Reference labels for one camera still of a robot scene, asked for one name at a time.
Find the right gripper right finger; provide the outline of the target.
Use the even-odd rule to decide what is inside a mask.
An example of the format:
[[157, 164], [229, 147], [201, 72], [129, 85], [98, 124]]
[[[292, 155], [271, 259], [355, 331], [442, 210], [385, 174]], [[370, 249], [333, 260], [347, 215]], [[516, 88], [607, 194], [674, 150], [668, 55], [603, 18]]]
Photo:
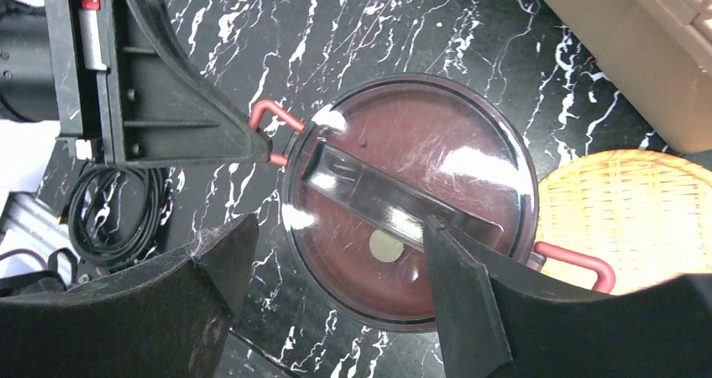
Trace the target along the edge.
[[708, 377], [711, 277], [622, 296], [573, 286], [438, 217], [424, 248], [448, 377]]

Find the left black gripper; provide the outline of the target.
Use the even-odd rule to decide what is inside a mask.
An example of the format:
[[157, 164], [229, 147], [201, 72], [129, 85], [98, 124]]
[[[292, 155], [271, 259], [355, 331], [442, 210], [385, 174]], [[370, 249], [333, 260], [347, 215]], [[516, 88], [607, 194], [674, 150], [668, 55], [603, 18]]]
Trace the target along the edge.
[[191, 63], [163, 0], [44, 0], [59, 140], [79, 160], [259, 163], [270, 139]]

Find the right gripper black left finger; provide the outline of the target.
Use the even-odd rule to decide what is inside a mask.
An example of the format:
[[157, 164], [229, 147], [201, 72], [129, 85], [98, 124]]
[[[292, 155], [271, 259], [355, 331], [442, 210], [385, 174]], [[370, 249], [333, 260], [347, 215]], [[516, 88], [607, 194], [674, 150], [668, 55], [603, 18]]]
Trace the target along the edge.
[[67, 291], [4, 297], [2, 376], [213, 376], [258, 238], [248, 215]]

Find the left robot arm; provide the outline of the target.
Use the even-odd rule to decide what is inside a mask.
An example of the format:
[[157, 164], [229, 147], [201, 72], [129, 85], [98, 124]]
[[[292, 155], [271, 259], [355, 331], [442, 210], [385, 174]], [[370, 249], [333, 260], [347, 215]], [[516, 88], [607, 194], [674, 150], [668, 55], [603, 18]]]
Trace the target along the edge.
[[191, 63], [163, 0], [1, 0], [1, 116], [56, 121], [81, 160], [264, 163], [270, 139]]

